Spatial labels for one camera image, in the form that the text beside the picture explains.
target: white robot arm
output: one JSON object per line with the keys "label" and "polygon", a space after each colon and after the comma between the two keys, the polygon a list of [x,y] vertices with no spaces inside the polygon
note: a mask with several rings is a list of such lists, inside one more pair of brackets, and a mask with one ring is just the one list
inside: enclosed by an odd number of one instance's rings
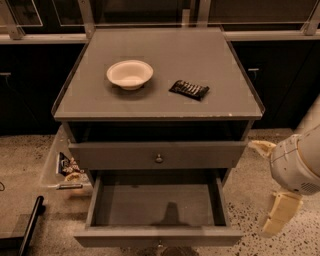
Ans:
{"label": "white robot arm", "polygon": [[320,125],[280,142],[270,165],[273,179],[283,188],[301,195],[320,192]]}
{"label": "white robot arm", "polygon": [[294,134],[280,143],[251,141],[270,161],[273,179],[281,185],[262,228],[267,236],[278,234],[302,206],[302,195],[320,192],[320,125],[311,131]]}

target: white bowl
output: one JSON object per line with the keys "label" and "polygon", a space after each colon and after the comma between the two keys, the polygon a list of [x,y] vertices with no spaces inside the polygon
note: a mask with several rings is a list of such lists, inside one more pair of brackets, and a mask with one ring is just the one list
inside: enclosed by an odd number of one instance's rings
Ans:
{"label": "white bowl", "polygon": [[152,75],[152,67],[139,60],[121,61],[107,70],[109,81],[125,90],[139,89]]}

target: black cabinet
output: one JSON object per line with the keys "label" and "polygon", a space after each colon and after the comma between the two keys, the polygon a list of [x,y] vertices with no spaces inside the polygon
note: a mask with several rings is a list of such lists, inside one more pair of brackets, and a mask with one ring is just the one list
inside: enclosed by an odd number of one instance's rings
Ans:
{"label": "black cabinet", "polygon": [[233,46],[266,108],[253,128],[295,129],[320,92],[320,42],[233,42]]}
{"label": "black cabinet", "polygon": [[0,135],[56,133],[51,108],[83,44],[1,45]]}

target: terrazzo floor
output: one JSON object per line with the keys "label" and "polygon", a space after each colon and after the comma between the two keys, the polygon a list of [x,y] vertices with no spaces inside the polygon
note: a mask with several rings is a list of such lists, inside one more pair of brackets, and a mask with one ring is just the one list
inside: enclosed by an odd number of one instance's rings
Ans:
{"label": "terrazzo floor", "polygon": [[[249,139],[277,143],[291,130],[252,130]],[[40,186],[40,176],[54,136],[0,137],[0,237],[24,231],[34,202],[43,195],[45,213],[39,217],[28,255],[160,256],[165,248],[83,248],[74,238],[83,229],[90,197],[70,197],[62,191]],[[294,219],[275,237],[264,238],[259,230],[270,207],[273,191],[279,186],[272,180],[269,164],[258,153],[246,148],[237,167],[224,186],[233,228],[243,238],[233,247],[186,248],[190,256],[235,255],[320,256],[320,193],[304,198]],[[14,255],[0,251],[0,255]]]}

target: item on shelf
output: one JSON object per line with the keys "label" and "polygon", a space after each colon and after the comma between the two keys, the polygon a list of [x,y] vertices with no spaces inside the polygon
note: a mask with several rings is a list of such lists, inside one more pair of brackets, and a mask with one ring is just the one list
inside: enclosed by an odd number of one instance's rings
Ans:
{"label": "item on shelf", "polygon": [[191,99],[201,101],[203,97],[207,94],[209,89],[210,88],[208,86],[201,86],[201,85],[191,84],[183,80],[178,80],[169,89],[169,91],[174,93],[179,93]]}
{"label": "item on shelf", "polygon": [[65,181],[88,181],[84,170],[80,170],[74,158],[69,159],[62,152],[58,154],[57,173],[65,176]]}
{"label": "item on shelf", "polygon": [[107,78],[124,90],[137,90],[153,75],[152,67],[139,60],[126,60],[112,65]]}

